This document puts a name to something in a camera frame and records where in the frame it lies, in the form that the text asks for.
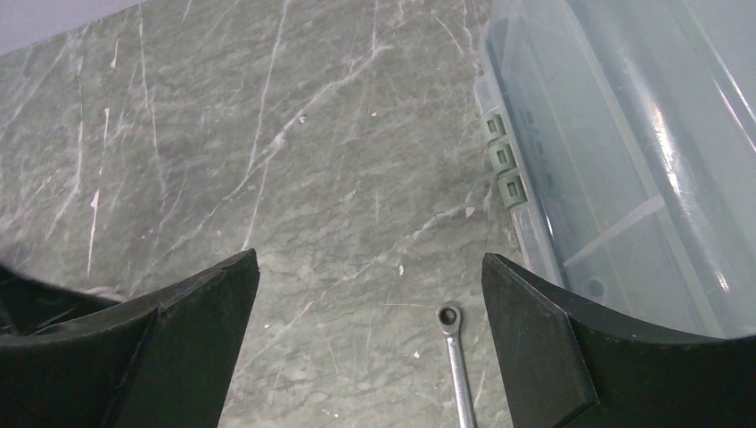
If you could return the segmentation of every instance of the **grey marble surface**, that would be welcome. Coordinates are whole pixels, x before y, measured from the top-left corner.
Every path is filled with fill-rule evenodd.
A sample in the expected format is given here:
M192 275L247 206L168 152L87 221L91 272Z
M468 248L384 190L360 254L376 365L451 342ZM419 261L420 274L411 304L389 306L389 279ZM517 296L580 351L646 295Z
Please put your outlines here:
M220 426L511 426L481 259L520 260L473 80L488 0L153 0L0 58L0 259L134 296L255 247Z

